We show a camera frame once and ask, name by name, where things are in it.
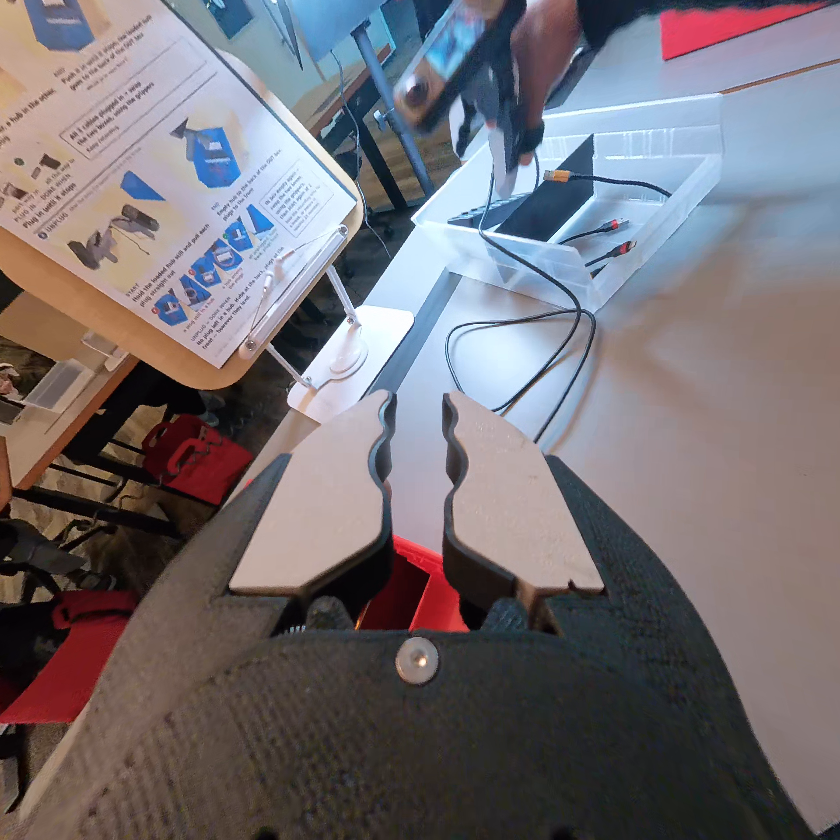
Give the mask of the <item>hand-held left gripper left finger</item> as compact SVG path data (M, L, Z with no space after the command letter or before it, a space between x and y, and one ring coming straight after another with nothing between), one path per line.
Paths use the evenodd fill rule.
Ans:
M228 587L237 595L315 599L371 562L388 564L386 482L396 394L376 391L320 425L246 482L227 511L252 510Z

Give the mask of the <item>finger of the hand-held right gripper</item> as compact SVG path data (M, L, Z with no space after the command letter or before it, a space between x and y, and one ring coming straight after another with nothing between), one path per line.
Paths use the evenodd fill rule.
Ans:
M451 144L455 156L465 161L478 112L472 105L452 105Z
M488 133L488 145L492 160L494 195L509 198L518 179L520 159L524 154L523 139L526 130L522 127L497 126Z

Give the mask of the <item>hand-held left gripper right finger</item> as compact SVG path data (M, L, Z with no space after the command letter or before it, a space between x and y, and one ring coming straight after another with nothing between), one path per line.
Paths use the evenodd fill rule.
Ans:
M463 599L597 595L605 585L539 447L462 392L444 395L444 573Z

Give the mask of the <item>grey multi-port usb hub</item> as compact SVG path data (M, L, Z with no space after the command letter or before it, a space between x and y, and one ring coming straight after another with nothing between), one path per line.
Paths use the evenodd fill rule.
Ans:
M529 196L529 193L521 193L507 198L494 199L489 203L450 217L447 224L470 229L497 227L503 224Z

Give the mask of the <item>clear plastic bin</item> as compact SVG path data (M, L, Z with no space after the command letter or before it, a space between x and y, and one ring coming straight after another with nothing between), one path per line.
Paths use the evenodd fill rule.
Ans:
M477 152L413 221L456 274L568 305L568 288L596 312L679 229L721 177L721 95L551 113L541 172L591 172L594 195L543 243L447 224L485 204L490 150Z

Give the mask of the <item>person's right forearm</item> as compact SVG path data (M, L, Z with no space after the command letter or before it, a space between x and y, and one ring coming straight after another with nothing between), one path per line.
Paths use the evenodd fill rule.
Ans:
M642 17L668 11L717 12L730 7L757 11L777 6L804 6L814 1L578 1L577 12L588 45L595 49L604 46L617 30Z

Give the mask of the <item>person's right hand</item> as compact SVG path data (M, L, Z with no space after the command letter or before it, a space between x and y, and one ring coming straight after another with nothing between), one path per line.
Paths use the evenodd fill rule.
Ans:
M569 68L581 37L576 1L529 2L511 34L519 97L528 130L535 130L553 86Z

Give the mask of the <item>grey metal pole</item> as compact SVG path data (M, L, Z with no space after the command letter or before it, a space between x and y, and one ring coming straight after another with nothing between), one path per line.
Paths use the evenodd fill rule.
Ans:
M371 38L368 35L368 28L371 25L371 20L367 17L360 24L358 24L352 31L351 36L357 45L358 50L364 60L364 63L370 72L375 88L380 94L380 99L385 105L385 121L391 126L392 131L400 141L401 146L405 152L406 158L412 166L413 173L418 181L418 184L423 190L426 198L434 194L435 186L427 172L426 165L422 159L415 139L407 126L404 117L397 111L392 87L386 79L382 63L372 45Z

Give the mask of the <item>red bag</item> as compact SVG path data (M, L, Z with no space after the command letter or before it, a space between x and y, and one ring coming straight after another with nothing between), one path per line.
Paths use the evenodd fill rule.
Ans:
M2 607L2 726L76 720L138 604L131 591L65 591Z
M254 456L198 416L158 423L144 438L142 467L163 490L220 506Z

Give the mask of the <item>white metal stand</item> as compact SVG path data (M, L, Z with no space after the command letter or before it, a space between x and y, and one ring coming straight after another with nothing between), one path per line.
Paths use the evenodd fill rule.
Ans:
M288 396L290 409L320 425L364 398L414 325L414 315L406 310L354 307L333 266L327 269L327 277L345 318L308 368L299 372L271 344L266 346L294 382Z

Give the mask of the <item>clear page holder bar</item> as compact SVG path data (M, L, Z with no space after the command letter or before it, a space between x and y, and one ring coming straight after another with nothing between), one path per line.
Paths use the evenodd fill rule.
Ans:
M265 275L238 357L251 360L270 336L300 306L319 279L333 267L347 244L345 224L276 257Z

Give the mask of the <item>printed instruction sheet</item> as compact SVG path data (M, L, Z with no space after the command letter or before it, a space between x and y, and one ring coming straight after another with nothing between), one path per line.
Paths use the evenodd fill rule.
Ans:
M359 196L165 2L2 2L2 229L221 368Z

